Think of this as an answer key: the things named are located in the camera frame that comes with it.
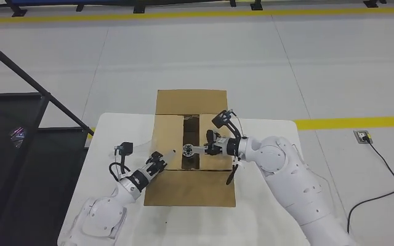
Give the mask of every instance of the white floor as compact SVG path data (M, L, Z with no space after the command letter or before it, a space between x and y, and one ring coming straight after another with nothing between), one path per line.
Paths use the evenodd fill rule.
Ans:
M92 127L104 112L153 114L158 89L227 90L240 117L392 116L393 41L390 15L0 25L0 49ZM3 64L0 78L0 93L34 91ZM74 125L53 106L41 124ZM367 130L394 167L394 129ZM344 226L357 202L394 189L353 129L299 134ZM393 206L394 196L354 212L361 245L392 245Z

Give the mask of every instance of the open cardboard box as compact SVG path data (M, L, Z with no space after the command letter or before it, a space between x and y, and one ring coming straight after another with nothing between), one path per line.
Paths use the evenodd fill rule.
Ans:
M232 170L230 156L182 156L183 145L207 143L209 129L230 136L228 129L217 129L211 121L223 109L227 109L225 90L158 91L154 150L165 154L174 149L176 154L147 186L145 206L235 207L234 182L226 185Z

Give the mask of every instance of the electrical outlet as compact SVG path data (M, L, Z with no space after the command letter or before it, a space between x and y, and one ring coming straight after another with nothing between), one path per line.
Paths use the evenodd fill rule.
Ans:
M370 134L369 134L369 132L367 130L354 130L353 132L354 132L354 134L356 136L356 139L357 139L358 143L368 144L367 141L363 140L363 137L365 137L365 136L367 136L369 138L369 141L371 143L373 143L372 142L372 138L371 138L371 136L370 136Z

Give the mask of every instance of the power cord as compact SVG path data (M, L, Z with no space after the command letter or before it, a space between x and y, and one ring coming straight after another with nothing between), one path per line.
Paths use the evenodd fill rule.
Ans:
M371 145L372 149L376 152L376 154L378 154L378 155L380 156L380 158L382 158L382 160L384 161L384 164L386 164L386 167L388 168L388 170L390 171L390 173L392 173L392 175L393 175L393 177L394 177L393 170L392 170L392 169L390 168L390 166L387 164L387 162L386 162L386 160L383 158L383 156L382 156L382 155L375 149L375 147L372 145L372 143L371 143L369 137L368 137L368 136L364 136L362 139L363 139L363 141L367 141L367 143L369 143L369 145ZM364 200L364 201L362 201L362 202L356 204L354 207L352 207L352 209L351 209L350 212L349 212L349 216L348 216L348 218L347 218L347 233L349 233L349 228L350 228L350 217L351 217L351 215L352 215L352 213L353 213L353 211L354 211L355 208L357 208L358 206L360 206L361 204L364 204L364 203L366 203L366 202L370 202L370 201L372 201L372 200L377 200L377 199L380 199L380 198L383 198L383 197L387 197L387 196L392 195L392 194L394 194L394 191L393 191L393 192L390 192L390 193L388 193L388 194L386 194L386 195L383 195L383 196L379 196L379 197L375 197L375 198L372 198L372 199Z

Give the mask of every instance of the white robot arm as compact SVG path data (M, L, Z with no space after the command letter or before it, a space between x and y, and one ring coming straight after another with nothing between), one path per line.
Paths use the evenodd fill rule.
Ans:
M133 173L124 173L119 180L116 178L118 182L111 196L88 199L75 218L66 239L59 245L114 245L126 219L125 206L135 203L142 190L164 170L174 156L175 151L170 151L164 156L154 152L142 168Z
M298 222L312 246L356 245L334 218L324 201L321 185L295 147L283 137L259 141L241 136L230 121L231 114L234 114L232 110L222 111L212 122L217 128L228 127L235 138L208 131L208 144L203 148L192 147L192 153L223 154L235 156L239 161L255 162L276 200ZM237 167L233 168L227 184Z

